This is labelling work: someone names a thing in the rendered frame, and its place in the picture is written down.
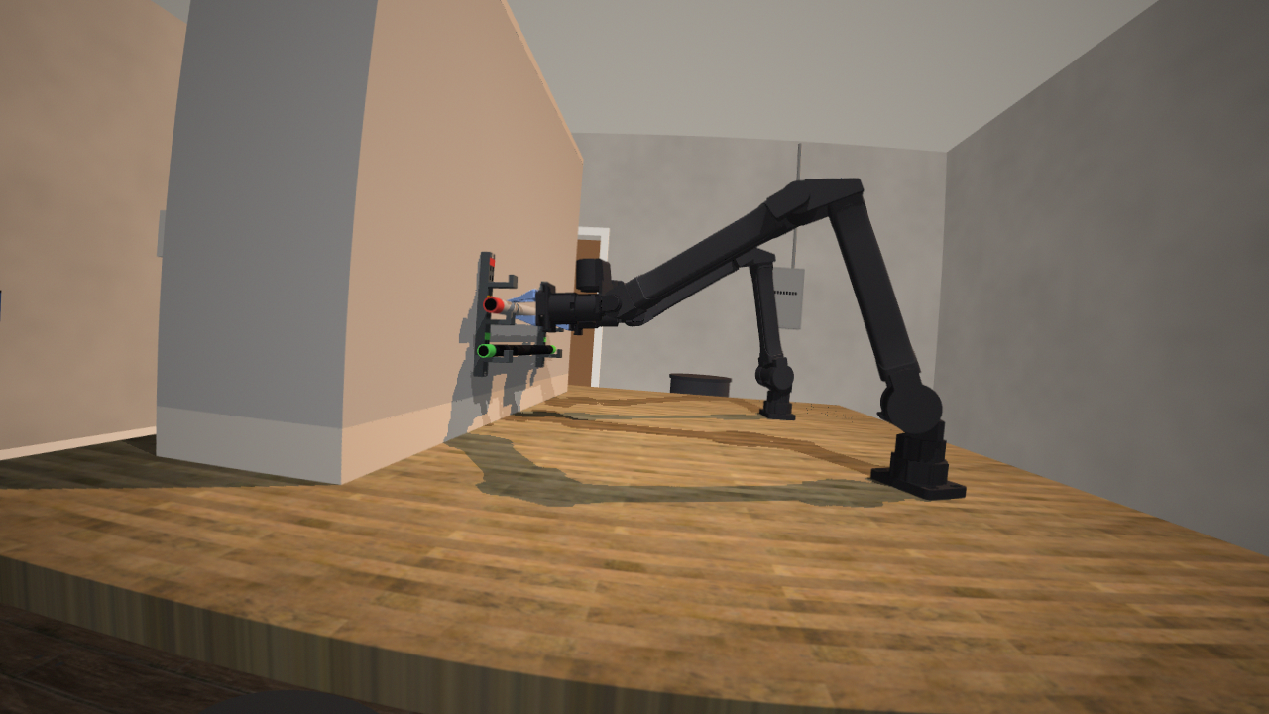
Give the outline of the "beige bar with red ends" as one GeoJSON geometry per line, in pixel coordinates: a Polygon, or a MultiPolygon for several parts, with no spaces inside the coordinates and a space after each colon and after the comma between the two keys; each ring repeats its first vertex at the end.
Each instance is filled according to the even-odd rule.
{"type": "Polygon", "coordinates": [[[525,304],[516,304],[510,301],[503,301],[495,297],[485,298],[482,307],[489,313],[503,313],[510,311],[515,315],[536,315],[536,308],[527,307],[525,304]]]}

